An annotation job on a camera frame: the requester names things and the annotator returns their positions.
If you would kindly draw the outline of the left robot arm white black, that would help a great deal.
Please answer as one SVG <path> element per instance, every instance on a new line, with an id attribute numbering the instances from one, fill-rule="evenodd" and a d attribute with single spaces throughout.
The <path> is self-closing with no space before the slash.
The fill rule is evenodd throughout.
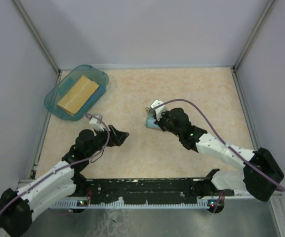
<path id="1" fill-rule="evenodd" d="M 17 190 L 5 190 L 0 197 L 0 228 L 20 237 L 32 222 L 61 199 L 83 195 L 86 178 L 81 171 L 106 147 L 121 146 L 128 132 L 109 125 L 102 130 L 82 130 L 62 159 L 47 173 Z"/>

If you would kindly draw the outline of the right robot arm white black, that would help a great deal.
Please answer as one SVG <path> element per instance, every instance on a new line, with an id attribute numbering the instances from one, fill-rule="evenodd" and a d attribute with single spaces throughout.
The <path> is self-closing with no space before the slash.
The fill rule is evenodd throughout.
<path id="1" fill-rule="evenodd" d="M 284 174 L 265 148 L 257 151 L 223 143 L 206 130 L 192 125 L 182 108 L 155 110 L 155 123 L 162 131 L 178 137 L 187 150 L 209 155 L 234 167 L 236 171 L 217 171 L 205 182 L 205 191 L 214 196 L 221 190 L 248 191 L 254 198 L 267 202 Z"/>

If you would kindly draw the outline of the grey glasses case green lining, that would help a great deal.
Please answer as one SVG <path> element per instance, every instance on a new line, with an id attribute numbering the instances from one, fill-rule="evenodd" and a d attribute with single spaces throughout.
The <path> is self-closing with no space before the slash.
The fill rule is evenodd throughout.
<path id="1" fill-rule="evenodd" d="M 161 128 L 157 124 L 155 124 L 155 121 L 156 120 L 152 116 L 148 116 L 146 119 L 146 128 L 161 130 Z"/>

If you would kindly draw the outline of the black aviator sunglasses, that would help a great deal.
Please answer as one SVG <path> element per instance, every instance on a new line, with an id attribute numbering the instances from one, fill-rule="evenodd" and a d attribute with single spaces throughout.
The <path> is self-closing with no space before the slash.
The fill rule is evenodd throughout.
<path id="1" fill-rule="evenodd" d="M 148 116 L 152 117 L 155 113 L 154 109 L 152 108 L 145 108 L 145 111 L 147 112 Z"/>

